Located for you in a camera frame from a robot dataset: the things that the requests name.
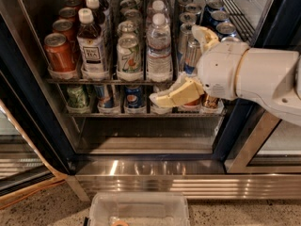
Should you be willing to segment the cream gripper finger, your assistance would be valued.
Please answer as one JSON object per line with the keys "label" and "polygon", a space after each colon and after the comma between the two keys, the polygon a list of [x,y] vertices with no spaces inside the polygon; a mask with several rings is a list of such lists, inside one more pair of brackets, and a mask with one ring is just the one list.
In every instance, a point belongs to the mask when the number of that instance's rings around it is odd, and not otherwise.
{"label": "cream gripper finger", "polygon": [[219,38],[213,32],[213,30],[205,26],[193,25],[192,35],[199,42],[200,51],[202,54],[219,43]]}
{"label": "cream gripper finger", "polygon": [[181,75],[169,89],[152,93],[149,98],[159,107],[176,107],[189,104],[203,94],[203,86],[196,77]]}

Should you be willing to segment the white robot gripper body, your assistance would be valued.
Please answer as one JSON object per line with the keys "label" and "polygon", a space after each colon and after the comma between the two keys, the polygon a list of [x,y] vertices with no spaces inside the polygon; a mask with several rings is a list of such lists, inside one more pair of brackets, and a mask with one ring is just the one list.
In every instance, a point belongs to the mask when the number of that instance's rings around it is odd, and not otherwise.
{"label": "white robot gripper body", "polygon": [[216,98],[235,100],[235,80],[243,55],[249,49],[245,42],[225,41],[208,49],[198,61],[198,78],[204,91]]}

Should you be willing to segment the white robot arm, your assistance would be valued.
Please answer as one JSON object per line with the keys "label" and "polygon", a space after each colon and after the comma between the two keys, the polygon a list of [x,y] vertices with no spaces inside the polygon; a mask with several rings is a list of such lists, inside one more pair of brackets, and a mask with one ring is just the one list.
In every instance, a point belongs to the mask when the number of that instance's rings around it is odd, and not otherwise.
{"label": "white robot arm", "polygon": [[195,101],[203,94],[257,103],[272,115],[301,125],[301,58],[296,51],[251,48],[245,42],[219,41],[209,28],[194,25],[201,57],[196,76],[181,74],[167,90],[150,100],[171,108]]}

